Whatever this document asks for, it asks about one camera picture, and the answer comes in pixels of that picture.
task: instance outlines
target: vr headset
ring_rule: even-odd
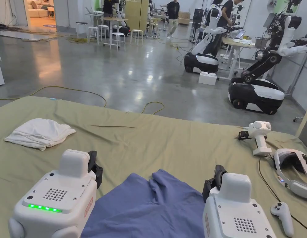
[[[307,198],[307,184],[289,180],[281,171],[282,168],[293,166],[297,171],[307,175],[307,155],[295,149],[278,149],[274,153],[274,166],[277,174],[293,193]]]

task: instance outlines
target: red label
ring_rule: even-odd
[[[206,225],[206,230],[207,230],[207,236],[209,236],[209,223],[208,223],[208,218],[207,218],[207,214],[205,215],[205,225]]]
[[[87,205],[87,207],[85,209],[84,217],[86,217],[86,215],[87,215],[90,207],[92,206],[92,204],[93,204],[93,197],[92,197],[92,199],[90,200],[90,202],[88,203],[88,205]]]

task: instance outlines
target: white box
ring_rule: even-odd
[[[209,74],[208,72],[201,72],[198,83],[215,85],[216,80],[217,80],[216,74],[213,74],[213,73]]]

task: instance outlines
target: monitor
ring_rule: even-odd
[[[276,16],[276,13],[270,13],[269,16],[267,17],[267,20],[265,21],[263,27],[266,27],[266,28],[270,27],[270,25],[271,25],[272,21],[274,20],[275,16]]]

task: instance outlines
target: white cloth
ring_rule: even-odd
[[[68,135],[75,133],[68,125],[42,118],[32,119],[14,130],[4,141],[44,151],[65,141]]]
[[[242,43],[244,45],[255,45],[254,42],[252,42],[251,40],[246,40],[246,39],[242,39],[242,40],[239,40],[239,39],[233,39],[234,42],[238,42],[238,43]]]

